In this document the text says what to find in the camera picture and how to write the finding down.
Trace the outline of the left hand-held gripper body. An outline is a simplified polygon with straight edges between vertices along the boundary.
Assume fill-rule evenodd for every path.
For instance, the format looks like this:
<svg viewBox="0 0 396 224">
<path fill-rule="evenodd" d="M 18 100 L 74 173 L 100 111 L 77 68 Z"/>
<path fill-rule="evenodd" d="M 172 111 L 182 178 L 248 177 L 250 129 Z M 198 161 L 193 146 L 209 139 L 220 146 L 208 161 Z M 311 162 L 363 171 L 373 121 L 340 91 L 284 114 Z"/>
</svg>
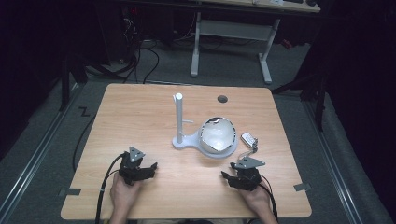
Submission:
<svg viewBox="0 0 396 224">
<path fill-rule="evenodd" d="M 122 154 L 119 175 L 127 185 L 132 186 L 137 180 L 140 164 L 144 157 L 145 153 L 135 147 L 129 147 L 129 150 Z"/>
</svg>

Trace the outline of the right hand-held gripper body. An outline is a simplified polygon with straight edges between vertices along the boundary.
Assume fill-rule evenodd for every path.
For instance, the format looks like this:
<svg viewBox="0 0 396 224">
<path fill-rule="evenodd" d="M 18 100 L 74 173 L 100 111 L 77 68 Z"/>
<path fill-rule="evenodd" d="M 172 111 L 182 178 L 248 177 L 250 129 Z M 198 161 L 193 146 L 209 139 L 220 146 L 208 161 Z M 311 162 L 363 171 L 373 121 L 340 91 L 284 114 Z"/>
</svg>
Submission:
<svg viewBox="0 0 396 224">
<path fill-rule="evenodd" d="M 262 182 L 259 166 L 264 166 L 264 161 L 259 161 L 248 156 L 236 162 L 238 170 L 235 176 L 235 188 L 252 191 Z"/>
</svg>

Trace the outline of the person's left hand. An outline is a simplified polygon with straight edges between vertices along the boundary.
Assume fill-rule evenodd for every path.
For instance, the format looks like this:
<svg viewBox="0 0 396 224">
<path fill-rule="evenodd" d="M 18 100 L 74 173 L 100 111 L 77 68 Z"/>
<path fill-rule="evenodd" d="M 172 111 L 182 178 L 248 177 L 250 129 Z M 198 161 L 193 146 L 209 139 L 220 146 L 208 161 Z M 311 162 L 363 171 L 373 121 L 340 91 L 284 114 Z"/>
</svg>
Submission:
<svg viewBox="0 0 396 224">
<path fill-rule="evenodd" d="M 110 197 L 113 203 L 113 217 L 127 217 L 132 209 L 142 181 L 134 182 L 132 185 L 125 183 L 119 174 L 114 174 Z"/>
</svg>

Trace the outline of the white bowl with silver rim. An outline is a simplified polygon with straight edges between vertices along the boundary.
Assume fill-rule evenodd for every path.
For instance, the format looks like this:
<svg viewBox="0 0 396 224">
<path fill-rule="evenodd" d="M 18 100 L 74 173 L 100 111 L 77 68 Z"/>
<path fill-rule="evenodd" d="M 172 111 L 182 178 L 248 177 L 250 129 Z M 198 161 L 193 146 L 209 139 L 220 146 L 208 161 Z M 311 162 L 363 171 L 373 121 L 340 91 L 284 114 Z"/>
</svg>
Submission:
<svg viewBox="0 0 396 224">
<path fill-rule="evenodd" d="M 204 151 L 220 154 L 234 145 L 236 130 L 228 119 L 214 117 L 202 125 L 198 135 L 200 146 Z"/>
</svg>

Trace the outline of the white stand with pole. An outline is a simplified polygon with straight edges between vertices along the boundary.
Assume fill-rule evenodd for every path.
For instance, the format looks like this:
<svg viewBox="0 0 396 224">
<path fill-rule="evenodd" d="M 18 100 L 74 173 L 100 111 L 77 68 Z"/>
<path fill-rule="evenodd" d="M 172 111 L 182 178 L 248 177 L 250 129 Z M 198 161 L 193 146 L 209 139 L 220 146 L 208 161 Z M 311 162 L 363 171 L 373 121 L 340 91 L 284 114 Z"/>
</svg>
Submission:
<svg viewBox="0 0 396 224">
<path fill-rule="evenodd" d="M 202 154 L 212 159 L 224 159 L 231 156 L 237 149 L 238 140 L 235 135 L 234 145 L 228 149 L 224 153 L 220 154 L 212 154 L 204 151 L 204 149 L 200 146 L 199 140 L 199 130 L 202 127 L 203 123 L 195 133 L 191 135 L 186 135 L 183 133 L 183 123 L 185 120 L 183 119 L 183 95 L 181 93 L 176 93 L 174 96 L 174 102 L 176 105 L 176 121 L 177 121 L 177 135 L 173 138 L 172 144 L 175 149 L 186 149 L 186 148 L 195 148 L 200 151 Z"/>
</svg>

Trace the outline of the black metal stand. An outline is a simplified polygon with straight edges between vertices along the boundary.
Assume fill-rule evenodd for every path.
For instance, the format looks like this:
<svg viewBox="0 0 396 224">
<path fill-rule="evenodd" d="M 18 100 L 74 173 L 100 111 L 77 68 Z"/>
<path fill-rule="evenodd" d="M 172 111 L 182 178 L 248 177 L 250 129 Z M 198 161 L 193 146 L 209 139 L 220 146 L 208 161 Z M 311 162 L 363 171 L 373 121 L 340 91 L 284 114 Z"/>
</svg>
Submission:
<svg viewBox="0 0 396 224">
<path fill-rule="evenodd" d="M 77 84 L 86 84 L 88 81 L 82 57 L 74 51 L 68 51 L 62 60 L 61 111 L 66 109 L 70 101 L 70 77 L 73 77 Z"/>
<path fill-rule="evenodd" d="M 322 118 L 325 109 L 324 101 L 328 77 L 329 71 L 324 64 L 320 65 L 318 63 L 309 65 L 308 63 L 303 63 L 296 78 L 272 90 L 272 94 L 280 94 L 288 90 L 301 90 L 300 99 L 303 102 L 315 100 L 314 122 L 317 128 L 322 132 Z"/>
</svg>

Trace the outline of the black computer tower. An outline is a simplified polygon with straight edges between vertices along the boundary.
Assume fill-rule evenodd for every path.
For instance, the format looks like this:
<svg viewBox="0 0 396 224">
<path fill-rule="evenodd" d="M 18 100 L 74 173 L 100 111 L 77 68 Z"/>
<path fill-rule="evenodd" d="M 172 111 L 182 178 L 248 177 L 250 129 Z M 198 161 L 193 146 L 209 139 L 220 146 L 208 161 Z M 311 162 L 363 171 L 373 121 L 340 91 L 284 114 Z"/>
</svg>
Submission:
<svg viewBox="0 0 396 224">
<path fill-rule="evenodd" d="M 97 4 L 95 6 L 105 42 L 108 63 L 131 61 L 136 32 L 132 10 L 123 5 Z"/>
</svg>

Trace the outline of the white-legged wooden desk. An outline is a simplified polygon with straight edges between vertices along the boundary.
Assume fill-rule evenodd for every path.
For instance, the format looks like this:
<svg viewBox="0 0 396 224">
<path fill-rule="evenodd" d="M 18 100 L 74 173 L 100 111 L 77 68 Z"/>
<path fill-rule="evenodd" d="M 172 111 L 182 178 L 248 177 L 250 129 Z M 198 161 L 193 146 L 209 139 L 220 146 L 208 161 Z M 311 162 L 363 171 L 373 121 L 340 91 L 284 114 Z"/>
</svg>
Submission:
<svg viewBox="0 0 396 224">
<path fill-rule="evenodd" d="M 320 7 L 315 0 L 197 0 L 203 3 L 216 3 L 220 5 L 252 7 L 253 9 L 268 8 L 280 12 L 319 13 Z M 268 68 L 267 57 L 276 37 L 280 18 L 276 18 L 272 25 L 256 25 L 236 21 L 214 21 L 202 19 L 201 13 L 196 14 L 194 49 L 191 58 L 191 76 L 197 77 L 200 61 L 200 38 L 202 35 L 239 38 L 246 40 L 264 41 L 266 46 L 258 54 L 262 76 L 266 84 L 272 83 Z"/>
</svg>

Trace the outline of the metal floor rail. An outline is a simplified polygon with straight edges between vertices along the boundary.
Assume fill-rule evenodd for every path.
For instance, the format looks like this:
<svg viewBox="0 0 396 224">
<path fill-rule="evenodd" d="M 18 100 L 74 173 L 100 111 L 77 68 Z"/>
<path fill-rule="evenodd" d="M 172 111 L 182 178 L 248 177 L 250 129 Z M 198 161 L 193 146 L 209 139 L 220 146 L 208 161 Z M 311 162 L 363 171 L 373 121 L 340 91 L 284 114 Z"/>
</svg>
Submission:
<svg viewBox="0 0 396 224">
<path fill-rule="evenodd" d="M 69 106 L 83 88 L 83 84 L 73 84 L 65 107 L 61 107 L 62 85 L 56 85 L 49 97 L 29 118 L 26 128 L 11 150 L 0 161 L 0 224 L 6 224 L 12 216 L 47 155 Z"/>
<path fill-rule="evenodd" d="M 347 219 L 350 224 L 363 224 L 361 215 L 357 209 L 357 206 L 352 198 L 351 192 L 342 173 L 334 159 L 330 145 L 326 139 L 323 131 L 321 131 L 316 124 L 315 111 L 311 103 L 302 102 L 304 111 L 309 117 L 309 120 L 315 130 L 316 136 L 320 143 L 320 150 L 327 166 L 329 175 L 332 179 L 333 185 L 337 192 L 338 198 L 344 208 Z"/>
</svg>

